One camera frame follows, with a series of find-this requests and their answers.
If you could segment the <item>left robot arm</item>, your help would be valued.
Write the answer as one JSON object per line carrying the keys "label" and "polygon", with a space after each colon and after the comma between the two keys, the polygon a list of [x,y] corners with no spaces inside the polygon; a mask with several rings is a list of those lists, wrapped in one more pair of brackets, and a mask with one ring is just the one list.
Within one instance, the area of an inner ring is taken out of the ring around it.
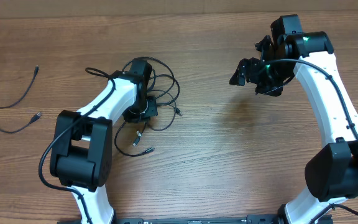
{"label": "left robot arm", "polygon": [[112,127],[123,117],[128,123],[149,121],[158,114],[156,99],[149,96],[152,66],[135,58],[129,71],[109,75],[106,88],[76,112],[63,110],[57,117],[54,139],[47,148],[50,173],[59,179],[57,188],[73,194],[81,219],[79,223],[113,223],[105,183],[112,163]]}

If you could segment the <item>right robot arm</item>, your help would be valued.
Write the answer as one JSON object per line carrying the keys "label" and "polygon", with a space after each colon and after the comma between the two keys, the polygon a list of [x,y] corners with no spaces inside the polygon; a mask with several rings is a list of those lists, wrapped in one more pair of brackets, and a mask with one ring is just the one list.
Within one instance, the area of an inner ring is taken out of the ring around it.
{"label": "right robot arm", "polygon": [[259,58],[242,59],[229,83],[255,85],[280,96],[297,79],[318,122],[322,149],[305,167],[306,186],[274,215],[248,215],[247,223],[331,223],[329,214],[358,197],[358,114],[341,80],[334,47],[323,32],[304,32],[296,14],[272,22],[256,43]]}

